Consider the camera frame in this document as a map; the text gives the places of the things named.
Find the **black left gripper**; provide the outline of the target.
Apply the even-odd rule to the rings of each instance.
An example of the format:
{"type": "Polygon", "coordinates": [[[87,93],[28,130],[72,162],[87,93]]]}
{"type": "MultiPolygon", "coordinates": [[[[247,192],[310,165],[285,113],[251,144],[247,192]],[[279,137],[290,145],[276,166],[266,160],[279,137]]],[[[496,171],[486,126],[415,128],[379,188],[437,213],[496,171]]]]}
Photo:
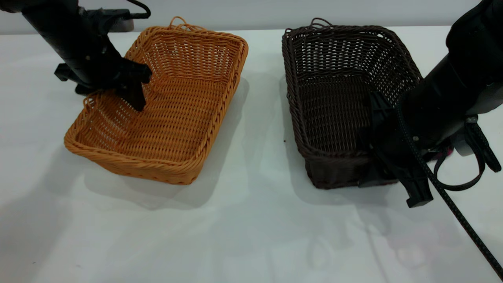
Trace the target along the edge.
{"type": "Polygon", "coordinates": [[[123,58],[108,38],[109,32],[128,32],[137,16],[50,16],[49,45],[63,63],[55,71],[62,81],[77,83],[75,92],[88,96],[116,89],[134,110],[143,111],[142,84],[152,72],[144,63],[123,58]]]}

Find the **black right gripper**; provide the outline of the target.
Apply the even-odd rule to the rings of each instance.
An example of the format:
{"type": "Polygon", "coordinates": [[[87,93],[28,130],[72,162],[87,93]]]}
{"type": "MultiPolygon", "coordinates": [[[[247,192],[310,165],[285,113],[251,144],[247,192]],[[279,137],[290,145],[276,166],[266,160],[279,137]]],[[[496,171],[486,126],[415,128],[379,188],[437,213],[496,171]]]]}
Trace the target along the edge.
{"type": "Polygon", "coordinates": [[[401,99],[390,102],[380,91],[369,95],[371,127],[369,148],[373,155],[358,156],[360,188],[396,184],[404,185],[409,208],[424,206],[433,200],[429,179],[415,159],[400,125],[401,99]]]}

